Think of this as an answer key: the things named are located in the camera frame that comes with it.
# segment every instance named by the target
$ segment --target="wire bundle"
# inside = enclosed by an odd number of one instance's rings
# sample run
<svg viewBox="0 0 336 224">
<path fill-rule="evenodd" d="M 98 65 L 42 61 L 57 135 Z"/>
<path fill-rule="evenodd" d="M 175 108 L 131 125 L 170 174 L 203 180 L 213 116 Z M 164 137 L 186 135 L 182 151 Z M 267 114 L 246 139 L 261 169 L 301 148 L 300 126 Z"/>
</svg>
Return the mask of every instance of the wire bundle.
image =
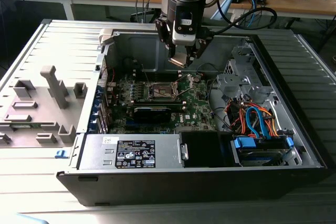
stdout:
<svg viewBox="0 0 336 224">
<path fill-rule="evenodd" d="M 225 112 L 228 111 L 229 107 L 233 106 L 231 103 L 226 107 Z M 256 131 L 247 125 L 247 111 L 249 108 L 255 108 L 259 110 L 261 113 L 263 113 L 262 120 L 263 122 L 260 122 L 260 119 L 256 117 L 253 125 L 257 124 L 259 121 L 259 124 L 261 125 L 261 129 L 263 129 L 262 125 L 265 123 L 267 125 L 267 130 L 270 136 L 279 136 L 277 133 L 277 130 L 275 128 L 275 119 L 273 118 L 273 115 L 267 111 L 265 108 L 257 105 L 256 103 L 252 102 L 241 102 L 241 106 L 239 108 L 239 117 L 230 125 L 230 128 L 233 129 L 233 127 L 240 122 L 240 126 L 236 129 L 236 133 L 241 135 L 247 135 L 251 137 L 258 137 L 258 133 L 256 134 Z"/>
</svg>

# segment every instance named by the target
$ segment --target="side panel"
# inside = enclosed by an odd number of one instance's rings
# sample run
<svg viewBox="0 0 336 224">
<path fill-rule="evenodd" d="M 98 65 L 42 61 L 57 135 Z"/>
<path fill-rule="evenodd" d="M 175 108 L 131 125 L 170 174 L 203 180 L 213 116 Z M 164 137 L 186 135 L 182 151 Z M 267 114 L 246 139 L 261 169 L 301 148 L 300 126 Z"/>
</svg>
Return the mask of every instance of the side panel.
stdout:
<svg viewBox="0 0 336 224">
<path fill-rule="evenodd" d="M 275 199 L 325 177 L 320 169 L 57 174 L 59 181 L 85 206 Z"/>
</svg>

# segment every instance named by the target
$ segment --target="gray plastic part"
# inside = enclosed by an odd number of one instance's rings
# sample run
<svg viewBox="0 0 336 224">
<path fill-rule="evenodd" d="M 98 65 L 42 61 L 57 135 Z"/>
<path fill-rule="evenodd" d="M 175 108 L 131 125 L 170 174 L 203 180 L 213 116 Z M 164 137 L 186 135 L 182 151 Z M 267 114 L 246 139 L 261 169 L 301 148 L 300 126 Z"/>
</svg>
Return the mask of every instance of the gray plastic part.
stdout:
<svg viewBox="0 0 336 224">
<path fill-rule="evenodd" d="M 62 139 L 63 143 L 73 143 L 76 138 L 76 129 L 72 125 L 70 127 L 69 132 L 66 131 L 63 125 L 61 125 L 59 131 L 58 131 L 59 137 Z"/>
<path fill-rule="evenodd" d="M 13 89 L 19 98 L 30 98 L 28 90 L 34 90 L 35 87 L 30 80 L 18 80 Z"/>
<path fill-rule="evenodd" d="M 64 82 L 62 80 L 57 80 L 57 81 L 59 83 L 59 87 L 62 89 L 63 95 L 67 97 L 69 95 L 69 92 L 67 88 L 65 87 Z M 54 97 L 54 94 L 50 88 L 48 89 L 48 91 L 49 91 L 50 96 Z"/>
<path fill-rule="evenodd" d="M 6 115 L 4 121 L 11 122 L 30 122 L 32 117 L 30 115 Z"/>
<path fill-rule="evenodd" d="M 9 124 L 3 124 L 3 125 L 0 125 L 0 131 L 10 131 L 10 132 L 14 132 L 15 129 L 12 128 Z"/>
<path fill-rule="evenodd" d="M 49 25 L 51 23 L 52 19 L 51 18 L 44 18 L 42 21 L 41 21 L 41 24 L 47 24 Z"/>
<path fill-rule="evenodd" d="M 88 87 L 86 87 L 84 82 L 76 82 L 73 88 L 77 99 L 85 98 L 86 93 L 88 92 Z"/>
<path fill-rule="evenodd" d="M 35 138 L 40 144 L 57 143 L 55 136 L 52 133 L 37 133 Z"/>
<path fill-rule="evenodd" d="M 53 124 L 41 124 L 41 128 L 44 131 L 57 131 L 59 129 L 59 125 L 57 122 L 54 122 Z"/>
<path fill-rule="evenodd" d="M 56 79 L 55 72 L 55 66 L 43 66 L 40 74 L 41 76 L 46 78 L 59 108 L 65 109 L 68 106 L 68 102 L 67 100 L 65 100 L 64 93 L 62 91 L 62 88 L 59 86 L 59 82 Z"/>
<path fill-rule="evenodd" d="M 10 143 L 10 137 L 7 136 L 4 133 L 0 133 L 0 144 L 9 144 Z"/>
<path fill-rule="evenodd" d="M 35 109 L 37 103 L 35 101 L 13 102 L 12 107 L 15 109 Z"/>
</svg>

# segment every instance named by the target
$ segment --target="metal bracket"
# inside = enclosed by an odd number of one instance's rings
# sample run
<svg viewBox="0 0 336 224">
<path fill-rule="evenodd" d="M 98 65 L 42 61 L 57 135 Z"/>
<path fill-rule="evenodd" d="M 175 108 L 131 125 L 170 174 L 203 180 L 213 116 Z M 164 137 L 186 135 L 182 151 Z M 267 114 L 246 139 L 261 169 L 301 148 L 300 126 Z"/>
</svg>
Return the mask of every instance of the metal bracket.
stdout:
<svg viewBox="0 0 336 224">
<path fill-rule="evenodd" d="M 159 34 L 159 38 L 161 42 L 167 44 L 167 40 L 169 39 L 169 31 L 167 28 L 167 23 L 163 20 L 157 19 L 155 21 L 156 29 L 158 30 L 157 33 Z"/>
</svg>

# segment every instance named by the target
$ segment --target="blue cable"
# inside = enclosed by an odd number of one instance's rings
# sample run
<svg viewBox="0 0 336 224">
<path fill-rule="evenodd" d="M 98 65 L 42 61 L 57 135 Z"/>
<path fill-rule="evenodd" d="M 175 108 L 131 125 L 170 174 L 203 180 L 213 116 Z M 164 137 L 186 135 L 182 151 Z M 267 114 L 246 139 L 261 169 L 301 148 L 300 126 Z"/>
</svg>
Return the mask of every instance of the blue cable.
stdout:
<svg viewBox="0 0 336 224">
<path fill-rule="evenodd" d="M 259 121 L 260 121 L 260 128 L 261 128 L 261 132 L 262 134 L 264 135 L 264 137 L 266 139 L 271 139 L 271 136 L 268 134 L 268 131 L 264 125 L 264 119 L 262 117 L 262 113 L 261 111 L 256 108 L 256 107 L 249 107 L 248 110 L 246 111 L 246 124 L 247 124 L 247 127 L 249 127 L 249 129 L 257 136 L 257 138 L 259 138 L 259 133 L 252 127 L 251 125 L 251 122 L 250 122 L 250 114 L 251 114 L 251 111 L 252 110 L 255 110 L 257 111 L 257 115 L 259 117 Z"/>
<path fill-rule="evenodd" d="M 253 9 L 257 8 L 257 4 L 255 0 L 252 0 L 252 3 L 253 3 Z M 252 14 L 252 18 L 250 20 L 250 23 L 247 25 L 247 27 L 249 27 L 252 24 L 253 19 L 254 19 L 254 13 Z"/>
</svg>

